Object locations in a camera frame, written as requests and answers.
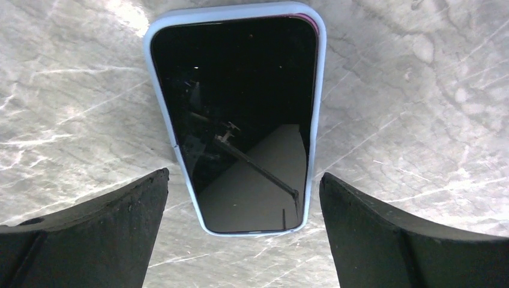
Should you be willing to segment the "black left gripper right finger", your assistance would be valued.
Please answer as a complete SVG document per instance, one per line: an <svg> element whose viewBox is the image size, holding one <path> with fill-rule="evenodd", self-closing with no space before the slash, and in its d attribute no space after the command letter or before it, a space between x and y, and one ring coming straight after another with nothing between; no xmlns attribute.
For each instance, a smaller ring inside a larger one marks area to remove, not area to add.
<svg viewBox="0 0 509 288"><path fill-rule="evenodd" d="M321 211L341 287L507 287L508 239L438 224L325 173Z"/></svg>

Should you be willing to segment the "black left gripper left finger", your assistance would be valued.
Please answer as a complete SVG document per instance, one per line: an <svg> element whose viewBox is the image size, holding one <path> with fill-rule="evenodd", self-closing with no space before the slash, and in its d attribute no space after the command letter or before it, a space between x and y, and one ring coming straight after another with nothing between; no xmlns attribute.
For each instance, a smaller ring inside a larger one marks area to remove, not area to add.
<svg viewBox="0 0 509 288"><path fill-rule="evenodd" d="M168 181L168 169L159 169L70 208L1 226L1 286L142 287Z"/></svg>

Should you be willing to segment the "black phone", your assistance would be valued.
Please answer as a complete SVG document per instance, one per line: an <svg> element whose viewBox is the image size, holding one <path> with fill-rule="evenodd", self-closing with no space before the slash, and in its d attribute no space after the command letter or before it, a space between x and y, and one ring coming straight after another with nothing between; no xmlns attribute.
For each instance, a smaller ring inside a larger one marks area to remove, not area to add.
<svg viewBox="0 0 509 288"><path fill-rule="evenodd" d="M296 1L173 10L144 38L171 147L203 230L305 226L327 30Z"/></svg>

